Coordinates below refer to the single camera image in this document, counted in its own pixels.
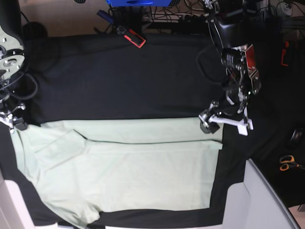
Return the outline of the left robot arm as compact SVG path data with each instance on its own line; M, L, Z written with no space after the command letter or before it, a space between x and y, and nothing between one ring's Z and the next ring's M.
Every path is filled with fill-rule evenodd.
M221 124L237 127L241 135L254 128L247 111L248 100L261 88L252 42L252 22L257 13L252 8L254 3L253 0L203 1L210 36L227 76L217 81L198 66L210 83L224 89L223 98L211 101L199 114L200 128L206 134L218 131Z

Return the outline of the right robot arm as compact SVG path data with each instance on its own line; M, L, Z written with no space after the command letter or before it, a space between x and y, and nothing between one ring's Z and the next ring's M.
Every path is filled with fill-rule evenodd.
M21 31L21 10L17 0L0 2L0 122L13 133L27 129L23 118L14 116L17 110L25 110L23 101L33 98L38 92L36 78L28 73L24 39ZM10 87L22 77L29 77L34 84L33 92L19 95Z

